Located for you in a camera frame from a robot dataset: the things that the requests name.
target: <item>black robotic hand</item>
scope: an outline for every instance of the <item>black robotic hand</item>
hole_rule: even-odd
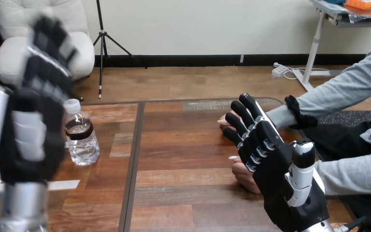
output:
[[[0,87],[0,175],[10,185],[50,181],[65,156],[63,102],[76,50],[59,21],[42,17],[33,32],[23,79]]]
[[[241,161],[253,173],[272,222],[282,231],[294,232],[325,221],[323,183],[313,178],[314,144],[308,140],[284,143],[271,120],[246,93],[232,102],[231,109],[242,120],[227,113],[226,121],[236,131],[225,128],[224,135],[237,146]]]

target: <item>power strip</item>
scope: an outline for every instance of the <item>power strip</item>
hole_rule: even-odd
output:
[[[287,71],[288,71],[287,67],[285,67],[284,65],[279,65],[278,67],[272,70],[272,75],[276,77],[280,77],[284,75],[284,73],[286,73]]]

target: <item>black wrist strap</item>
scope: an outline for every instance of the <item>black wrist strap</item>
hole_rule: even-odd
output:
[[[286,106],[297,120],[296,125],[289,126],[292,129],[300,130],[308,127],[314,127],[318,124],[318,119],[314,116],[303,115],[300,113],[300,104],[294,96],[289,95],[285,98]]]

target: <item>desk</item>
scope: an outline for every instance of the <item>desk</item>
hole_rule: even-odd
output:
[[[78,166],[66,153],[48,203],[50,232],[116,232],[125,197],[138,104],[82,106],[99,142],[96,163]]]
[[[257,99],[264,111],[282,105]],[[261,194],[244,190],[231,172],[237,154],[217,120],[232,100],[138,102],[82,106],[94,123],[99,160],[75,165],[67,155],[54,181],[80,180],[50,192],[54,232],[278,232]],[[280,133],[286,142],[301,138]],[[328,198],[330,223],[352,221]]]
[[[309,78],[312,75],[315,76],[332,76],[339,75],[341,71],[331,70],[331,71],[312,71],[314,65],[314,60],[316,52],[318,51],[319,41],[322,34],[322,27],[326,21],[330,22],[334,26],[340,28],[371,28],[371,22],[357,21],[354,23],[349,22],[348,12],[345,8],[328,3],[324,0],[310,0],[316,7],[316,13],[319,15],[318,27],[316,28],[316,33],[312,42],[311,51],[309,52],[308,62],[306,63],[305,73],[302,74],[299,70],[293,70],[293,74],[296,76],[297,80],[306,89],[306,91],[311,91],[314,87],[309,83]]]
[[[237,148],[216,123],[231,102],[145,104],[125,232],[280,231],[268,218],[262,195],[244,190],[231,173],[228,157]],[[264,111],[281,105],[269,98],[257,102]],[[294,130],[280,135],[285,142],[301,138]],[[334,226],[352,221],[337,198],[327,199],[327,205]]]

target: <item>black baseboard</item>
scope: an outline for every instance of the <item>black baseboard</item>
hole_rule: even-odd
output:
[[[198,55],[198,56],[135,56],[148,67],[206,67],[206,66],[271,66],[274,62],[283,65],[305,65],[308,54],[281,55]],[[365,57],[364,54],[318,54],[314,65],[352,65]],[[104,62],[105,67],[142,67],[127,55],[112,55]],[[95,57],[95,67],[100,66],[100,55]]]

